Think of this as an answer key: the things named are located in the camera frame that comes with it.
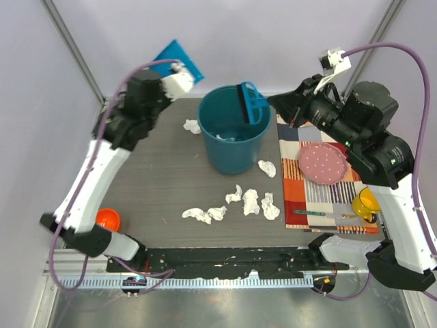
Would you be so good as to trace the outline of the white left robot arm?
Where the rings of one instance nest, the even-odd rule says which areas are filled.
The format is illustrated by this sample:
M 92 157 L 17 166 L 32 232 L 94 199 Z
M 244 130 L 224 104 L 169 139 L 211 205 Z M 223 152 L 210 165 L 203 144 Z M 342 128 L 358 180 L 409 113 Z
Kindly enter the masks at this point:
M 135 238 L 103 228 L 96 216 L 114 177 L 139 141 L 155 127 L 160 113 L 189 92 L 194 78 L 183 67 L 171 64 L 168 74 L 156 69 L 132 73 L 121 84 L 94 128 L 83 164 L 66 198 L 40 223 L 67 246 L 95 258 L 122 260 L 132 273 L 145 265 L 145 246 Z

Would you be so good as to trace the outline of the blue hand brush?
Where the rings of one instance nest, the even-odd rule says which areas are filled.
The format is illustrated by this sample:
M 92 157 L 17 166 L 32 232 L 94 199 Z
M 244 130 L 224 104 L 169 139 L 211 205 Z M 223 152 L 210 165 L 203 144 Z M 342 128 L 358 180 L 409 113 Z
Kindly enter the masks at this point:
M 261 122 L 264 112 L 269 110 L 268 99 L 262 96 L 252 82 L 242 82 L 236 86 L 244 121 L 250 125 Z

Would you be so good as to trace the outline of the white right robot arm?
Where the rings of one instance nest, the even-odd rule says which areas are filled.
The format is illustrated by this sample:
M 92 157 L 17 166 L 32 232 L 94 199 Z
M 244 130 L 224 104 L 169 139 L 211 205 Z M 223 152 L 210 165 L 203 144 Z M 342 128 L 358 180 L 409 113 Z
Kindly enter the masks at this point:
M 398 108 L 382 84 L 357 83 L 345 101 L 321 90 L 320 75 L 294 91 L 269 96 L 268 104 L 291 127 L 311 123 L 346 149 L 346 159 L 375 196 L 388 237 L 373 245 L 325 234 L 308 253 L 309 264 L 325 269 L 332 262 L 366 266 L 386 287 L 426 291 L 435 281 L 436 237 L 421 201 L 410 146 L 387 131 Z

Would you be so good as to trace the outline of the blue plastic dustpan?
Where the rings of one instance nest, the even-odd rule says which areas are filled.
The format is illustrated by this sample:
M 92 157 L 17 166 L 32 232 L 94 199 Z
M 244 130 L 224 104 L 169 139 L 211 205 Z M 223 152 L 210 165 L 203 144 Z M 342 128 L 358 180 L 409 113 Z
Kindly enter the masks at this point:
M 194 84 L 198 84 L 204 79 L 204 75 L 194 64 L 192 59 L 188 56 L 186 51 L 182 48 L 180 43 L 174 39 L 172 40 L 154 59 L 156 61 L 163 61 L 174 59 L 178 64 L 184 64 L 184 67 L 191 73 L 194 77 Z M 163 63 L 151 67 L 151 70 L 159 73 L 161 77 L 167 77 L 173 73 L 171 68 L 171 63 Z

